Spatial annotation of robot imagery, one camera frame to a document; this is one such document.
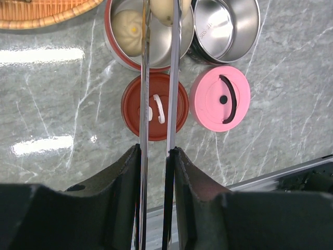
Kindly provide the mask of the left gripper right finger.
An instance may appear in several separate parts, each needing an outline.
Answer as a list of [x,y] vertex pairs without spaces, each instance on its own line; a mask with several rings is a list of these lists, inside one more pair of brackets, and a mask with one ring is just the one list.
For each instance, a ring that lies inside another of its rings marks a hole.
[[180,249],[332,249],[332,175],[305,172],[272,191],[232,191],[175,149]]

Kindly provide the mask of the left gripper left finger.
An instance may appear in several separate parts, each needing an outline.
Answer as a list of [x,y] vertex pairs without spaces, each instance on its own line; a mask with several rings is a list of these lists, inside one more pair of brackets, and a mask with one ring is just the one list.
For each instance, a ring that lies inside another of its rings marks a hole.
[[1,185],[1,249],[130,249],[140,148],[65,191]]

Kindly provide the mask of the steamed bun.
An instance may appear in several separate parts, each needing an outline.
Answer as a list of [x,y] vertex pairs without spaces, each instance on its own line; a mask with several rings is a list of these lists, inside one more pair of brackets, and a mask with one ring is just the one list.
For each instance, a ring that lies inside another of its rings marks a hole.
[[114,38],[120,49],[129,57],[142,52],[143,17],[142,14],[126,9],[118,12],[111,21]]
[[[182,0],[182,17],[183,20],[189,9],[191,0]],[[152,14],[165,26],[173,25],[173,1],[172,0],[150,0],[150,10]]]

